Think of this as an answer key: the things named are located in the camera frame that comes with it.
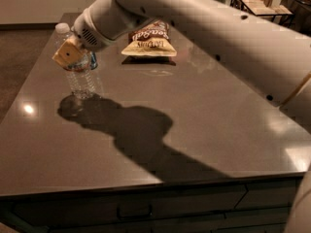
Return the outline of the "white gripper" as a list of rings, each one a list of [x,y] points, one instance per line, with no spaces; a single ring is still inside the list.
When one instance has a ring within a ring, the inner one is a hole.
[[[101,51],[125,33],[140,29],[152,20],[147,14],[147,0],[96,0],[75,20],[70,36],[57,49],[52,60],[70,70],[83,59],[87,50]]]

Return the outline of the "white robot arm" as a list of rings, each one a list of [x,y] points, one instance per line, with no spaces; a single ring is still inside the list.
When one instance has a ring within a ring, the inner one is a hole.
[[[311,39],[215,0],[96,0],[54,54],[65,69],[161,19],[311,133]]]

